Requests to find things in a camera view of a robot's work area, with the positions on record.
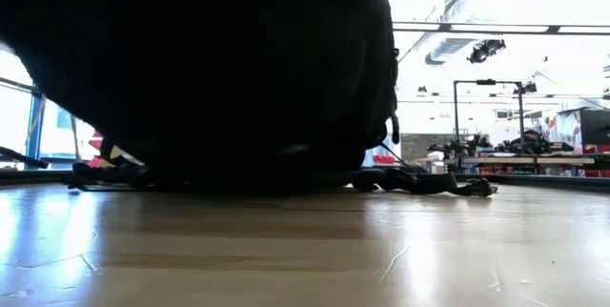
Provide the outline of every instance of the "metal stand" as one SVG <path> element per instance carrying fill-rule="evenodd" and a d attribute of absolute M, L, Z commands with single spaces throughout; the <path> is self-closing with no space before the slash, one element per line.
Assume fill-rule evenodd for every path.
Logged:
<path fill-rule="evenodd" d="M 28 126 L 28 137 L 26 138 L 26 156 L 34 159 L 40 159 L 40 139 L 42 136 L 42 124 L 45 114 L 45 105 L 47 98 L 43 95 L 31 97 L 30 104 L 30 123 Z M 36 169 L 26 163 L 26 170 Z"/>
<path fill-rule="evenodd" d="M 517 85 L 518 90 L 518 129 L 519 129 L 519 138 L 521 142 L 521 153 L 525 153 L 525 137 L 524 137 L 524 126 L 523 126 L 523 85 L 518 81 L 496 81 L 493 79 L 479 79 L 476 81 L 464 81 L 464 80 L 456 80 L 454 81 L 454 113 L 456 118 L 456 142 L 459 142 L 459 119 L 458 119 L 458 84 L 477 84 L 477 85 L 487 85 L 494 86 L 496 84 L 515 84 Z"/>
<path fill-rule="evenodd" d="M 74 154 L 76 155 L 76 162 L 80 163 L 83 161 L 82 156 L 80 155 L 80 146 L 78 146 L 78 130 L 76 127 L 76 117 L 70 114 L 70 122 L 72 125 L 72 137 L 74 138 Z"/>
<path fill-rule="evenodd" d="M 15 89 L 20 92 L 31 93 L 33 96 L 40 97 L 42 93 L 34 86 L 11 81 L 7 78 L 0 77 L 0 87 L 4 86 L 5 88 Z"/>

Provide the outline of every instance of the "poster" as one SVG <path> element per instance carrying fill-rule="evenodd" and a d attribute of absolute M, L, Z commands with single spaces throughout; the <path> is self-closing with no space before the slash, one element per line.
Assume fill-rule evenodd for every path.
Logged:
<path fill-rule="evenodd" d="M 565 111 L 546 116 L 540 120 L 544 138 L 551 142 L 564 142 L 574 147 L 576 154 L 582 154 L 582 133 L 580 131 L 580 110 Z"/>

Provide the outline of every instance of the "white wall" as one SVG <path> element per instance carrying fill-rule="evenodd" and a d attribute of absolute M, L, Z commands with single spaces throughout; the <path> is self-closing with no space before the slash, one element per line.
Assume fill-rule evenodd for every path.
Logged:
<path fill-rule="evenodd" d="M 525 118 L 523 120 L 523 126 L 525 130 L 530 129 L 532 127 L 531 120 L 529 118 Z M 514 140 L 519 138 L 519 120 L 498 120 L 490 125 L 489 130 L 489 139 L 487 140 L 492 145 L 496 146 L 504 140 Z"/>
<path fill-rule="evenodd" d="M 601 98 L 565 99 L 560 101 L 559 111 L 572 111 L 580 108 L 601 109 L 604 102 Z"/>
<path fill-rule="evenodd" d="M 458 105 L 459 128 L 469 134 L 488 133 L 494 108 L 482 105 Z M 454 106 L 440 103 L 400 103 L 397 111 L 401 133 L 447 133 L 455 128 Z"/>

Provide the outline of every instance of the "wooden floor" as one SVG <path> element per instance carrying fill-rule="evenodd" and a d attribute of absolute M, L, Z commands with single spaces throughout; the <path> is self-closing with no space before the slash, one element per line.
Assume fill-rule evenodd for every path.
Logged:
<path fill-rule="evenodd" d="M 610 194 L 0 191 L 0 306 L 608 306 Z"/>

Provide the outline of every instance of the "light stand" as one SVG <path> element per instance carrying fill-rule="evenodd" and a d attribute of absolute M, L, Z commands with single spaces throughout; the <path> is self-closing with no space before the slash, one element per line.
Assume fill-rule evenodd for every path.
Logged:
<path fill-rule="evenodd" d="M 519 128 L 519 138 L 521 140 L 521 153 L 525 153 L 525 137 L 524 137 L 524 126 L 523 126 L 523 85 L 518 81 L 496 81 L 493 79 L 478 79 L 475 81 L 463 81 L 463 80 L 455 80 L 454 81 L 454 112 L 456 118 L 456 142 L 459 142 L 459 119 L 458 119 L 458 84 L 477 84 L 481 86 L 494 86 L 496 84 L 515 84 L 517 85 L 518 91 L 518 128 Z"/>

